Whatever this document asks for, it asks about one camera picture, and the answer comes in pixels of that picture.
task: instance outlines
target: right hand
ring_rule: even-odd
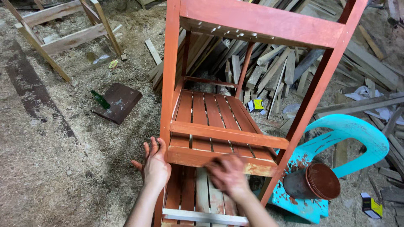
[[[236,155],[227,154],[205,166],[212,183],[217,189],[240,203],[251,192],[243,173],[244,162]]]

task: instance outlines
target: sawdust-covered floor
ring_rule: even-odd
[[[122,33],[117,41],[122,50],[127,49],[128,60],[119,61],[115,70],[108,69],[108,63],[116,57],[108,42],[99,43],[101,39],[57,54],[56,62],[72,77],[74,86],[52,70],[15,29],[16,19],[0,8],[0,226],[122,226],[136,200],[142,181],[129,161],[143,160],[142,143],[158,136],[161,108],[161,96],[153,93],[147,80],[155,63],[144,40],[150,38],[163,55],[164,35],[159,34],[165,27],[166,3],[157,1],[148,10],[141,10],[135,0],[109,0],[101,5],[112,28],[123,25],[117,31]],[[62,21],[38,25],[35,32],[41,38],[55,33],[62,37],[89,26],[86,15],[79,12]],[[11,56],[5,50],[14,39],[76,138],[60,129],[61,120],[54,118],[45,105],[37,113],[38,119],[27,114],[21,102],[24,97],[17,94],[5,70]],[[102,55],[110,57],[93,64]],[[402,60],[402,56],[393,57],[397,59]],[[97,104],[89,91],[103,94],[115,82],[143,94],[120,126],[91,113]],[[323,105],[333,104],[335,92],[342,87],[330,86]],[[297,101],[290,98],[283,107]],[[262,120],[257,114],[253,117]],[[262,129],[282,134],[273,128]],[[359,143],[349,143],[349,159],[358,155],[359,148]],[[332,150],[323,152],[319,159],[330,164]],[[331,202],[329,217],[322,219],[320,226],[396,225],[389,203],[385,203],[383,220],[372,220],[361,211],[360,192],[376,197],[368,175],[378,187],[388,186],[377,169],[368,169],[341,180],[341,195]],[[301,225],[284,222],[281,213],[272,207],[269,211],[281,226]]]

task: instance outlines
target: green glass bottle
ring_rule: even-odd
[[[109,109],[111,107],[111,105],[102,97],[102,95],[98,94],[95,90],[91,90],[91,93],[94,95],[95,100],[97,100],[102,108]]]

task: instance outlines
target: turquoise plastic chair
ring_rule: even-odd
[[[333,171],[338,178],[373,165],[389,152],[389,143],[381,131],[359,118],[344,114],[328,115],[308,125],[305,132],[318,127],[330,128],[333,131],[296,147],[288,162],[286,174],[289,174],[291,170],[296,171],[299,169],[298,166],[301,168],[308,166],[314,156],[347,138],[357,139],[366,146],[367,150],[355,160],[334,168]],[[286,221],[318,224],[320,218],[328,217],[328,200],[295,200],[285,192],[280,181],[268,203],[295,214],[285,216]]]

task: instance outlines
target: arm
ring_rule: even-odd
[[[145,165],[132,160],[132,164],[141,171],[144,184],[125,222],[124,226],[126,227],[151,226],[157,197],[170,178],[171,165],[164,161],[166,151],[164,140],[157,139],[160,143],[160,148],[158,148],[156,139],[154,137],[150,139],[151,150],[148,143],[143,144],[145,148]]]
[[[244,163],[239,157],[224,155],[205,167],[215,187],[241,206],[252,227],[278,226],[250,190],[243,174]]]

